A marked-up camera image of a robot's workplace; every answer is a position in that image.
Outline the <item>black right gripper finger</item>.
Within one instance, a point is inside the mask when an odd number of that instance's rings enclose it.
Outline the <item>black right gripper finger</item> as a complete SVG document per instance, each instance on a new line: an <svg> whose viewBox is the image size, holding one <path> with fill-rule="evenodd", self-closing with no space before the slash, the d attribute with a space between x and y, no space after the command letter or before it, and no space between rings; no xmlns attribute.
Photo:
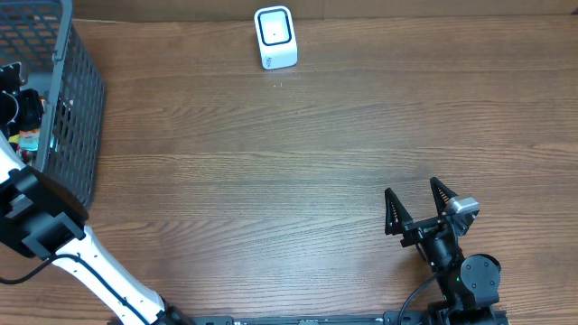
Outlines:
<svg viewBox="0 0 578 325"><path fill-rule="evenodd" d="M441 215L450 201L450 199L457 197L458 194L444 185L438 178L432 177L430 179L430 187L433 194L433 199L437 213Z"/></svg>
<svg viewBox="0 0 578 325"><path fill-rule="evenodd" d="M414 223L414 220L391 188L385 190L385 201L385 234L398 235L404 233Z"/></svg>

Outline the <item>silver red crinkled wrapper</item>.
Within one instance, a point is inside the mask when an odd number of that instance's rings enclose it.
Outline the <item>silver red crinkled wrapper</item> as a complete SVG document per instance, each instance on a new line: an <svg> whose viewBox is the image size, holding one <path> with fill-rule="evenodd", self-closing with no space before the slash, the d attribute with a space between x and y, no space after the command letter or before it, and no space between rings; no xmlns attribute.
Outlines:
<svg viewBox="0 0 578 325"><path fill-rule="evenodd" d="M19 135L14 135L9 138L8 142L17 154L17 156L28 165L32 165L36 159L37 152L28 152L22 150L18 145Z"/></svg>

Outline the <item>teal orange tissue pack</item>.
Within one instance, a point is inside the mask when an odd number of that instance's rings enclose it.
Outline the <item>teal orange tissue pack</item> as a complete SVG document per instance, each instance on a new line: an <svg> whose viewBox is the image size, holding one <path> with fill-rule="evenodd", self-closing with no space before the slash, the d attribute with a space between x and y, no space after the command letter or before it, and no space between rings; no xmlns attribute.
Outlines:
<svg viewBox="0 0 578 325"><path fill-rule="evenodd" d="M37 152L40 145L41 129L33 129L29 131L20 131L18 138L19 147L28 152Z"/></svg>

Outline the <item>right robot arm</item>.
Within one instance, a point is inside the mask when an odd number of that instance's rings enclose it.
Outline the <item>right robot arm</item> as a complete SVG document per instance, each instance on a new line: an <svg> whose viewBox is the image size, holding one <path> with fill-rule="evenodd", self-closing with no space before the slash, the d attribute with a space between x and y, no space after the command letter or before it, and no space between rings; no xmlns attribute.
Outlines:
<svg viewBox="0 0 578 325"><path fill-rule="evenodd" d="M461 196L438 178L430 179L436 215L416 221L390 188L385 190L385 233L400 235L403 247L413 246L429 265L432 276L416 288L399 311L384 313L386 324L507 324L499 302L501 265L492 255L465 256L459 238L467 234L480 213L472 196ZM415 297L437 283L443 298L425 311L410 311Z"/></svg>

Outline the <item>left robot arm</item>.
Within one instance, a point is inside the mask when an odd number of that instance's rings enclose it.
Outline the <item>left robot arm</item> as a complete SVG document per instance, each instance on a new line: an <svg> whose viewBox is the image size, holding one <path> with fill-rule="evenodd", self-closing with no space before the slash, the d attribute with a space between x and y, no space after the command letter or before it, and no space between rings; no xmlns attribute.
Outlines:
<svg viewBox="0 0 578 325"><path fill-rule="evenodd" d="M16 285L49 265L68 272L123 324L189 324L191 319L136 280L100 243L85 206L68 189L27 165L8 141L9 126L32 106L23 95L19 62L1 68L1 241L42 264L27 275L3 279Z"/></svg>

